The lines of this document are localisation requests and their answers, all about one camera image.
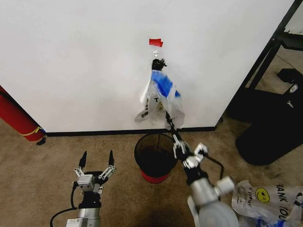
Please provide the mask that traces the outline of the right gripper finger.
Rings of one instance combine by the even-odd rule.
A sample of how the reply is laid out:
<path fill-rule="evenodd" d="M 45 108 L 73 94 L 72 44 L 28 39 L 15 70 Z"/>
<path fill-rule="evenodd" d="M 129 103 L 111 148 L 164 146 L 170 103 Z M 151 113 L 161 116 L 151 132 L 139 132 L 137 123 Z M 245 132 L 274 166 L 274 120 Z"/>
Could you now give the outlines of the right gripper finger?
<path fill-rule="evenodd" d="M 182 140 L 182 153 L 181 153 L 181 157 L 188 157 L 190 154 L 190 151 L 188 149 L 188 145 L 187 143 L 185 143 L 183 140 Z"/>
<path fill-rule="evenodd" d="M 172 134 L 172 138 L 173 138 L 173 142 L 174 142 L 174 145 L 173 145 L 174 157 L 175 157 L 175 159 L 181 159 L 182 139 L 181 139 L 180 135 L 178 134 L 178 132 L 175 130 L 173 121 L 167 111 L 165 111 L 165 118 L 166 118 L 167 123 L 170 126 L 170 130 L 171 130 L 171 134 Z"/>

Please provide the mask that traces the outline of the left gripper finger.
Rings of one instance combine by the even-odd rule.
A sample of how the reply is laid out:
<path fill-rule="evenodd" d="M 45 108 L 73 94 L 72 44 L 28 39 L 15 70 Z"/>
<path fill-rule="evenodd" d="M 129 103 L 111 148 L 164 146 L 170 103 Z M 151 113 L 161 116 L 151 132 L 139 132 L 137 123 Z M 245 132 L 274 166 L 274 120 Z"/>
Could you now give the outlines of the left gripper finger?
<path fill-rule="evenodd" d="M 108 159 L 108 167 L 98 176 L 98 183 L 104 184 L 108 181 L 111 175 L 115 172 L 116 167 L 114 165 L 115 160 L 113 156 L 113 151 L 110 150 L 109 159 Z"/>
<path fill-rule="evenodd" d="M 87 159 L 87 151 L 85 151 L 79 161 L 78 167 L 74 168 L 74 171 L 78 177 L 81 177 L 85 175 L 84 168 L 86 165 L 86 159 Z"/>

